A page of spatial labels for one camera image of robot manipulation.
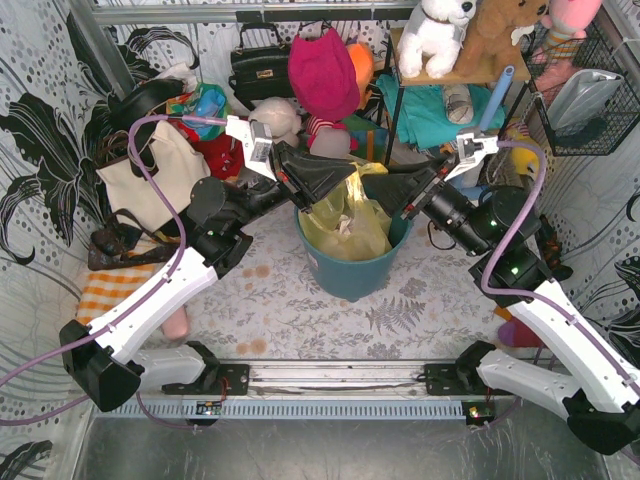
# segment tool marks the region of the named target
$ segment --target yellow plastic bag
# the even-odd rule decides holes
[[[318,202],[310,214],[299,213],[300,227],[311,245],[338,260],[363,261],[391,250],[391,218],[380,204],[369,200],[360,173],[386,173],[380,164],[358,166],[358,172]]]

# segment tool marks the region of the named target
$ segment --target orange hat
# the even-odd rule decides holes
[[[356,83],[360,91],[360,105],[358,108],[364,108],[371,96],[371,92],[367,94],[367,86],[373,78],[373,54],[364,43],[352,43],[347,45],[347,51],[356,69]]]

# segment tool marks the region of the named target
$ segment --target yellow plush toy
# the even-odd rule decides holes
[[[529,136],[529,130],[522,123],[514,123],[509,125],[506,131],[507,138],[518,142],[528,143],[538,146],[538,143]],[[514,148],[511,150],[511,161],[518,175],[528,175],[532,179],[538,176],[540,164],[538,157],[531,150],[526,148]]]

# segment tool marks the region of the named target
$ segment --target brown teddy bear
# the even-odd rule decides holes
[[[484,0],[469,24],[455,71],[471,75],[482,55],[494,56],[496,76],[520,56],[520,40],[547,13],[548,0]]]

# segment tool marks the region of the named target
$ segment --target gray floor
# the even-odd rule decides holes
[[[489,432],[459,421],[219,421],[193,434],[92,421],[80,480],[607,479],[602,457],[526,405]]]

